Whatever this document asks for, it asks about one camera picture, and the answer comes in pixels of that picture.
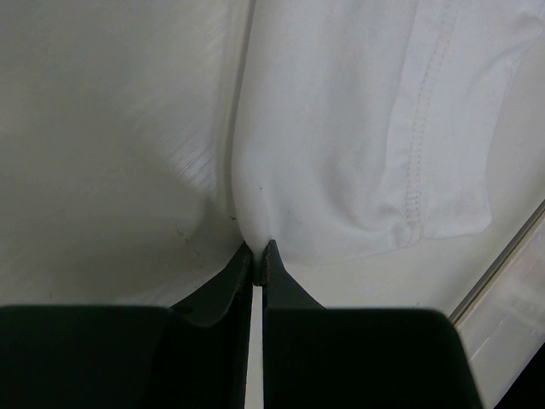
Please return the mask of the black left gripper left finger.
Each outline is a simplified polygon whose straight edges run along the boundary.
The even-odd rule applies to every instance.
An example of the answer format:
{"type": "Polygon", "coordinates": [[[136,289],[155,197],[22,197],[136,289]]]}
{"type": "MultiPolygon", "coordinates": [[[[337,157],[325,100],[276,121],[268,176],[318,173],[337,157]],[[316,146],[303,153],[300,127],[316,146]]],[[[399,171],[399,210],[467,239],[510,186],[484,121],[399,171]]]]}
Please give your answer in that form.
{"type": "Polygon", "coordinates": [[[3,307],[2,407],[243,407],[252,262],[240,246],[168,308],[3,307]]]}

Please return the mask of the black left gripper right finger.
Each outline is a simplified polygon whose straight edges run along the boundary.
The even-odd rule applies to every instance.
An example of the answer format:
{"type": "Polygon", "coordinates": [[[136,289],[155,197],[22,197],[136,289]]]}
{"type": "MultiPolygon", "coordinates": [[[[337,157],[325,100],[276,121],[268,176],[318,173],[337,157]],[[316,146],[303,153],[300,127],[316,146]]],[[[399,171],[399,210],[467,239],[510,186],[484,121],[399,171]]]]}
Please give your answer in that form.
{"type": "Polygon", "coordinates": [[[261,268],[267,408],[480,408],[456,328],[424,308],[325,308],[284,267],[261,268]]]}

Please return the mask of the white skirt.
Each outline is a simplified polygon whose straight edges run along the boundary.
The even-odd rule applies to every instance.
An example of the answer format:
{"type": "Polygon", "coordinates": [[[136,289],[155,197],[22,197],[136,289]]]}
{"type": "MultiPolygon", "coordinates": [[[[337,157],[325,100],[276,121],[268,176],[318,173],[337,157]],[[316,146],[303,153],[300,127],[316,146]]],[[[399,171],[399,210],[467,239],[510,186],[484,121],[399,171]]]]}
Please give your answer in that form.
{"type": "Polygon", "coordinates": [[[476,234],[541,1],[259,1],[232,152],[244,241],[329,264],[476,234]]]}

